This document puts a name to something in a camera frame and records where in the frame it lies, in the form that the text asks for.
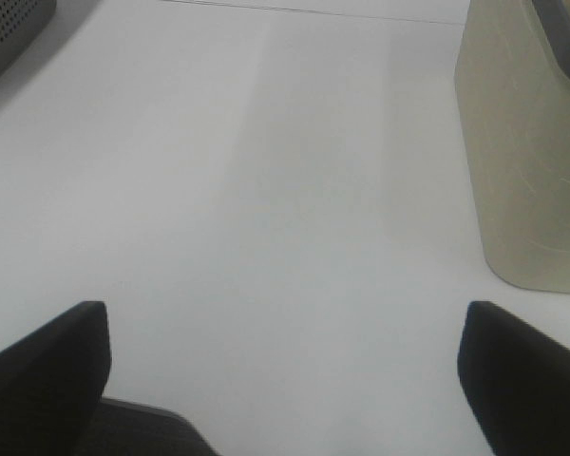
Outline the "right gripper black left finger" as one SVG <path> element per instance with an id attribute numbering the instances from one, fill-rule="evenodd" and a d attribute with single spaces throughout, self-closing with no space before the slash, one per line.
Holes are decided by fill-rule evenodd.
<path id="1" fill-rule="evenodd" d="M 111 368 L 106 306 L 87 301 L 0 351 L 0 455 L 70 455 Z"/>

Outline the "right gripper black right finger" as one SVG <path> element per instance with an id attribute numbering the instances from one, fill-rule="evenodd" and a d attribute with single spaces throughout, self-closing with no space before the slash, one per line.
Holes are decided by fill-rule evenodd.
<path id="1" fill-rule="evenodd" d="M 468 305 L 462 390 L 495 455 L 570 455 L 570 350 L 489 301 Z"/>

